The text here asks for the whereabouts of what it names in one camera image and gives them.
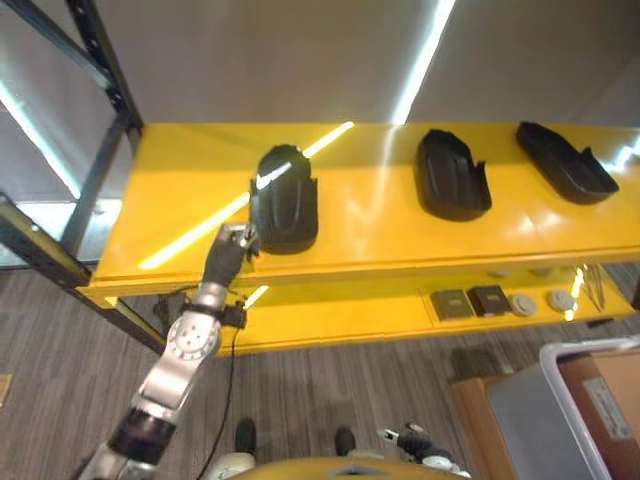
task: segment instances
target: wire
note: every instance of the wire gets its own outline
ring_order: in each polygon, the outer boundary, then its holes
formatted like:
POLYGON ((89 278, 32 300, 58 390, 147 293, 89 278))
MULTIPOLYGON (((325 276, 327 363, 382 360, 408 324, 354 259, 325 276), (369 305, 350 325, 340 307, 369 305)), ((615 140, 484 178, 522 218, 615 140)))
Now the wire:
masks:
POLYGON ((204 474, 209 468, 209 464, 211 463, 211 459, 213 455, 216 453, 216 448, 218 448, 218 443, 220 443, 220 438, 222 437, 222 431, 224 430, 224 425, 227 423, 227 417, 229 416, 229 407, 231 406, 231 392, 233 391, 233 371, 235 368, 235 360, 236 360, 236 338, 238 337, 238 333, 240 329, 236 329, 236 333, 233 334, 233 340, 231 340, 231 366, 229 367, 229 387, 227 388, 227 400, 224 405, 224 413, 222 414, 222 423, 220 424, 220 430, 218 430, 218 434, 216 435, 216 439, 213 442, 213 447, 211 447, 211 451, 209 452, 209 456, 207 457, 206 462, 200 469, 200 473, 196 477, 196 480, 202 480, 204 478, 204 474))

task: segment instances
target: carpeted floor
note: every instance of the carpeted floor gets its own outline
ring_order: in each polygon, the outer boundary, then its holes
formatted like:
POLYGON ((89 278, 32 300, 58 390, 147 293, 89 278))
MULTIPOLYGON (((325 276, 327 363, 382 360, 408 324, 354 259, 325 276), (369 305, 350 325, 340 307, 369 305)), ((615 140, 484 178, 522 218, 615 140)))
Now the carpeted floor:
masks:
MULTIPOLYGON (((638 266, 612 273, 631 295, 638 266)), ((115 426, 156 356, 30 271, 0 274, 0 302, 0 373, 14 376, 0 413, 0 478, 69 478, 115 426)), ((216 456, 231 451, 244 416, 257 423, 259 462, 331 455, 343 424, 358 446, 382 448, 377 428, 413 420, 473 471, 450 382, 524 368, 548 342, 638 333, 636 315, 596 329, 566 324, 240 357, 216 456)), ((158 478, 195 478, 221 420, 229 362, 205 369, 158 478)))

